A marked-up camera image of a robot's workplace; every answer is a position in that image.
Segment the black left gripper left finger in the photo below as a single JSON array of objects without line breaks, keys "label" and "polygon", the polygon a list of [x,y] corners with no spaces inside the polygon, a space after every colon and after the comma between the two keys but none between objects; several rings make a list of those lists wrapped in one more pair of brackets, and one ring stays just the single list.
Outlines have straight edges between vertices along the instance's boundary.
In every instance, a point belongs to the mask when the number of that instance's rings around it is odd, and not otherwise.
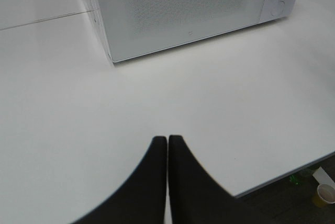
[{"label": "black left gripper left finger", "polygon": [[144,157],[125,182],[75,223],[164,223],[167,139],[152,139]]}]

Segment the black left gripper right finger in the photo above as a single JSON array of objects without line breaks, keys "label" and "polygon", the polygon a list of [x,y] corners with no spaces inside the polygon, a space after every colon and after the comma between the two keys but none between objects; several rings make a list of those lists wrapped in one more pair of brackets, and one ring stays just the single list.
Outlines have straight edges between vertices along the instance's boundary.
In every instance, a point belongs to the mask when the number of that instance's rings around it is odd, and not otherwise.
[{"label": "black left gripper right finger", "polygon": [[168,184],[173,223],[243,223],[240,204],[201,166],[182,136],[169,136]]}]

